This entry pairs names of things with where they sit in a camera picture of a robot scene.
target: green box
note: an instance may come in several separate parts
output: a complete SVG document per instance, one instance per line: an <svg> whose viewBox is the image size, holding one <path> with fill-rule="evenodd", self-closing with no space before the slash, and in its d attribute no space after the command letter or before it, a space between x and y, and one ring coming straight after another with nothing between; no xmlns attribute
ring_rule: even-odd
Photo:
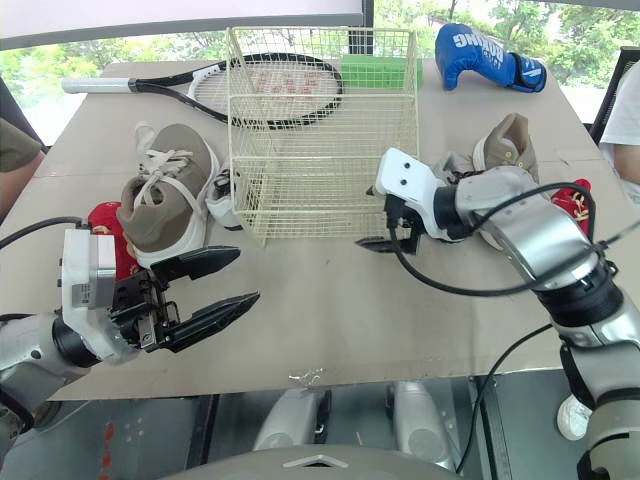
<svg viewBox="0 0 640 480"><path fill-rule="evenodd" d="M407 59L374 55L342 55L341 74L345 87L404 88ZM416 61L418 88L422 86L422 60Z"/></svg>

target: white wire basket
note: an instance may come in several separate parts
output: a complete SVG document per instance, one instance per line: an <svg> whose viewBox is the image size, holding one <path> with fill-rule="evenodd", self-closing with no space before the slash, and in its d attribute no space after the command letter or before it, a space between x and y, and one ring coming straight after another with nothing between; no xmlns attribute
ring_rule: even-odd
<svg viewBox="0 0 640 480"><path fill-rule="evenodd" d="M244 229L263 240L385 235L383 201L366 191L388 148L419 156L415 33L242 27L227 39L232 198Z"/></svg>

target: tennis racket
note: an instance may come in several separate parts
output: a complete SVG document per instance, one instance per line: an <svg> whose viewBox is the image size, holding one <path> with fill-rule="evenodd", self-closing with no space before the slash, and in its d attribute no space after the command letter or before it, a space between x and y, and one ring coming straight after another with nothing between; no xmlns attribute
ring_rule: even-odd
<svg viewBox="0 0 640 480"><path fill-rule="evenodd" d="M245 55L243 60L244 65L232 59L231 68L222 61L159 78L65 78L62 88L67 93L157 93L221 122L272 130L310 125L333 113L342 102L342 77L323 60L295 53L258 53ZM234 92L265 97L243 98L234 108L236 116L230 118L225 72ZM184 85L189 85L186 94L171 88Z"/></svg>

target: blue boxing glove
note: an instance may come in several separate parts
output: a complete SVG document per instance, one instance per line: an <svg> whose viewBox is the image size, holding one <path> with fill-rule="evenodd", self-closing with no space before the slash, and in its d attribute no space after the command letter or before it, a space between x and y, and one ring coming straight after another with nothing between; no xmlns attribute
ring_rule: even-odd
<svg viewBox="0 0 640 480"><path fill-rule="evenodd" d="M540 62L505 52L493 40L459 23L448 23L440 29L436 63L446 90L456 88L458 75L464 70L475 70L489 80L522 92L539 92L547 82L547 70Z"/></svg>

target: cardboard sheet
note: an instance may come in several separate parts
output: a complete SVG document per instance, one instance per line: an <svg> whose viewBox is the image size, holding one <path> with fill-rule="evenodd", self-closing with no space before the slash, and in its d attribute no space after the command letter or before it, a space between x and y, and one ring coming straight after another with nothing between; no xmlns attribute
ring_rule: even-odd
<svg viewBox="0 0 640 480"><path fill-rule="evenodd" d="M153 77L198 63L111 65L105 75ZM441 88L426 61L420 92L422 161L446 150L470 154L507 113L520 112L540 165L541 183L588 178L598 205L600 239L636 216L587 131L549 78L540 94L497 87L474 73L452 92ZM226 125L158 95L90 95L0 227L4 236L54 215L86 216L99 202L118 200L135 174L133 129L140 120L157 129L186 123L227 155ZM63 228L53 227L0 252L0 312L57 308L58 258ZM195 282L179 280L168 297L183 318L226 296L259 290L254 308L223 333L178 355L142 353L125 365L98 365L56 399L162 397L300 384L339 384L486 372L515 339L548 322L530 293L471 299L430 289L411 278L391 255L376 255L352 240L271 241L261 247L243 232L210 225L210 245L236 245L241 257ZM640 256L631 237L611 249L618 276L640 298ZM454 285L500 287L520 282L506 259L479 238L458 245L424 239L415 265ZM552 331L517 350L505 370L559 367Z"/></svg>

